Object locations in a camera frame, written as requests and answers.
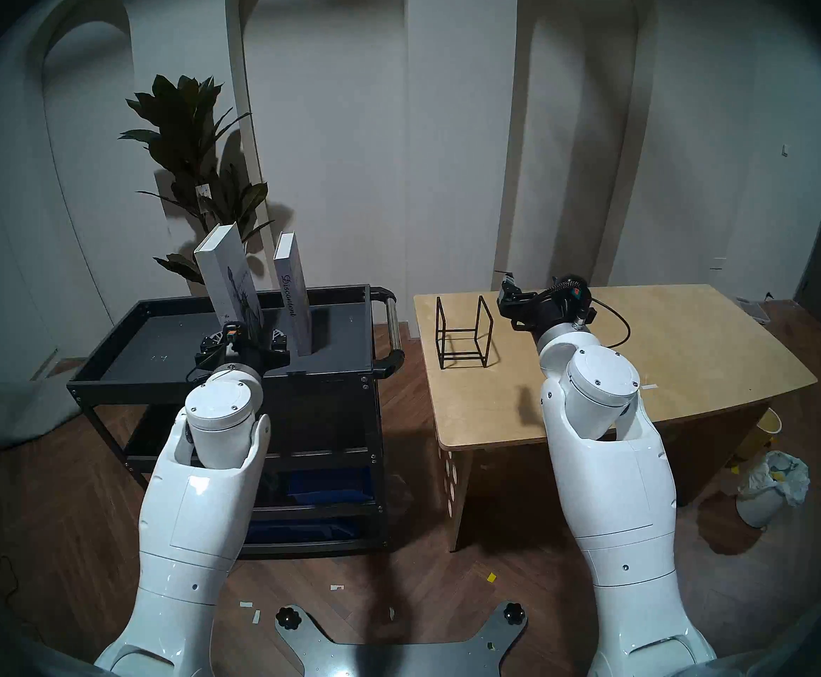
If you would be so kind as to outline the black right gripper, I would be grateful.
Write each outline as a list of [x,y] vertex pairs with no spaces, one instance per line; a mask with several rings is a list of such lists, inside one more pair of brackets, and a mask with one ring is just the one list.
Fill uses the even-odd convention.
[[548,330],[558,324],[581,329],[591,323],[591,292],[578,275],[555,278],[542,292],[523,292],[513,273],[501,275],[497,305],[514,330]]

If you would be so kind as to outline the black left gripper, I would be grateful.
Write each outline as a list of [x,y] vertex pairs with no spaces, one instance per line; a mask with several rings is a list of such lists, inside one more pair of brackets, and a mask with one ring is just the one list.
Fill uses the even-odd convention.
[[291,363],[288,337],[280,329],[270,332],[270,345],[257,342],[245,323],[226,323],[217,333],[202,338],[196,353],[196,371],[252,370],[259,377]]

